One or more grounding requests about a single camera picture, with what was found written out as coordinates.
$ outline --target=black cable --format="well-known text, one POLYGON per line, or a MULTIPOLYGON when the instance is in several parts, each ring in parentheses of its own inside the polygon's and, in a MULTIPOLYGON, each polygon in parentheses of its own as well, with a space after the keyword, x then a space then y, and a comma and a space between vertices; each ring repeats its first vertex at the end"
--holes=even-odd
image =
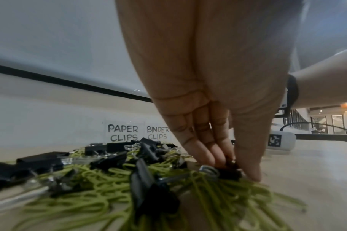
POLYGON ((326 125, 326 126, 335 127, 335 128, 339 128, 339 129, 342 129, 342 130, 347 131, 347 128, 344 128, 344 127, 337 127, 337 126, 335 126, 335 125, 320 124, 320 123, 314 123, 314 122, 294 122, 294 123, 290 123, 290 124, 284 125, 282 128, 280 128, 279 131, 282 132, 282 131, 284 130, 285 127, 290 126, 290 125, 293 125, 293 124, 318 124, 318 125, 326 125))

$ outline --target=finger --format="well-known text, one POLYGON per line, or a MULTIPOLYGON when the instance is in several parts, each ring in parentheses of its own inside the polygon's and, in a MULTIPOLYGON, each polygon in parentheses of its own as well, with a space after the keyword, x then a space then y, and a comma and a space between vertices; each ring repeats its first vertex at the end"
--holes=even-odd
POLYGON ((269 138, 274 114, 252 113, 232 114, 236 145, 236 163, 252 180, 261 181, 260 162, 269 138))
POLYGON ((234 148, 229 139, 229 110, 220 102, 210 102, 210 124, 214 135, 215 142, 223 151, 224 155, 230 159, 234 158, 234 148))
POLYGON ((214 156, 216 167, 224 167, 226 158, 223 151, 216 143, 212 130, 210 128, 209 108, 207 105, 199 107, 193 111, 193 122, 196 137, 214 156))
POLYGON ((215 165, 215 159, 193 132, 192 114, 162 116, 182 147, 201 164, 215 165))

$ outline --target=wooden table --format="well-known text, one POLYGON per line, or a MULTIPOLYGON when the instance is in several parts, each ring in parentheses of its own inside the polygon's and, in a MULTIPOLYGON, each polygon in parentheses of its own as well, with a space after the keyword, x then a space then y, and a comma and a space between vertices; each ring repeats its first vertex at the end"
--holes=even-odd
MULTIPOLYGON (((75 147, 47 147, 33 149, 8 149, 7 156, 0 149, 0 161, 15 159, 48 151, 64 151, 75 147)), ((295 149, 289 153, 268 150, 262 163, 263 183, 273 191, 294 196, 309 205, 307 213, 276 207, 276 211, 297 231, 347 230, 347 142, 297 140, 295 149)), ((182 206, 189 211, 193 230, 209 230, 199 209, 199 203, 184 197, 182 206)), ((17 210, 0 214, 0 231, 10 230, 18 221, 17 210)), ((53 228, 53 224, 38 226, 53 228)), ((96 230, 94 224, 80 230, 96 230)))

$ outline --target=whiteboard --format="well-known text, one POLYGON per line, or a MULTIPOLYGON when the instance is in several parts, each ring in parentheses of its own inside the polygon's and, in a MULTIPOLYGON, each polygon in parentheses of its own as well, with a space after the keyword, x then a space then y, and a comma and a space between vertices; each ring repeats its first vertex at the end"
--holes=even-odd
POLYGON ((148 97, 113 0, 0 0, 0 65, 148 97))

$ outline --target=qr code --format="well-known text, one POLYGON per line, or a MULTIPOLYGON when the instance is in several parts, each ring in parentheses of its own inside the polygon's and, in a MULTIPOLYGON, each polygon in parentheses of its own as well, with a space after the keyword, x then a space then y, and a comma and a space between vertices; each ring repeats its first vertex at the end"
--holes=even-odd
POLYGON ((280 147, 281 146, 281 135, 269 135, 269 143, 267 144, 271 147, 280 147))

